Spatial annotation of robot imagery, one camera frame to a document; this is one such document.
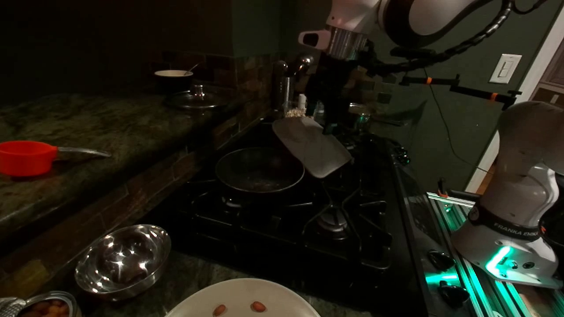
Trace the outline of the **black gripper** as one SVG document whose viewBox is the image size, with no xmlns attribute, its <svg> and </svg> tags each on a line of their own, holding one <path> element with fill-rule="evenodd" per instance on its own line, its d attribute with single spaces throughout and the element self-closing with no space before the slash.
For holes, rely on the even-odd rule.
<svg viewBox="0 0 564 317">
<path fill-rule="evenodd" d="M 321 55 L 317 69 L 305 87 L 306 115 L 322 113 L 322 131 L 333 133 L 345 119 L 349 104 L 356 99 L 352 89 L 366 78 L 366 71 L 356 62 L 335 60 Z"/>
</svg>

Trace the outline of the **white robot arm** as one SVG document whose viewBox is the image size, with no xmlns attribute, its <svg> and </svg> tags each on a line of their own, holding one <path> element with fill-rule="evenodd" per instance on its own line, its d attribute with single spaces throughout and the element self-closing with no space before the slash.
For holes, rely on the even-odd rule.
<svg viewBox="0 0 564 317">
<path fill-rule="evenodd" d="M 312 106 L 333 126 L 345 112 L 343 85 L 352 69 L 370 76 L 409 73 L 446 62 L 490 38 L 514 11 L 499 13 L 476 36 L 440 52 L 424 48 L 490 0 L 331 0 L 326 27 L 298 43 L 321 53 L 306 85 Z M 502 112 L 497 170 L 465 224 L 451 237 L 454 251 L 497 281 L 558 289 L 560 259 L 541 237 L 541 219 L 558 200 L 564 171 L 564 112 L 546 103 L 520 103 Z"/>
</svg>

